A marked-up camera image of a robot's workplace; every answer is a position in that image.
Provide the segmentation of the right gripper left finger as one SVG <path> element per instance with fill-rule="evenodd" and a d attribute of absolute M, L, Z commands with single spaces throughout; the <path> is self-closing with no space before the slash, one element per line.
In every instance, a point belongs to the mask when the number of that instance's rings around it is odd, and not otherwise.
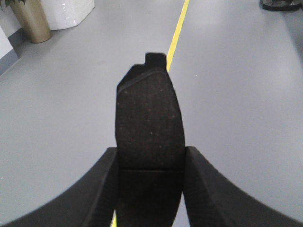
<path fill-rule="evenodd" d="M 8 227 L 109 227 L 118 197 L 118 152 L 108 148 L 64 193 Z"/>

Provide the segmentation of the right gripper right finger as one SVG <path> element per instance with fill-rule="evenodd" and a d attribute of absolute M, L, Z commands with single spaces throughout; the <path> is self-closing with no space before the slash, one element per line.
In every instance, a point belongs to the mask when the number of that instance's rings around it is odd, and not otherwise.
<path fill-rule="evenodd" d="M 184 199 L 192 227 L 301 227 L 225 178 L 195 148 L 186 148 Z"/>

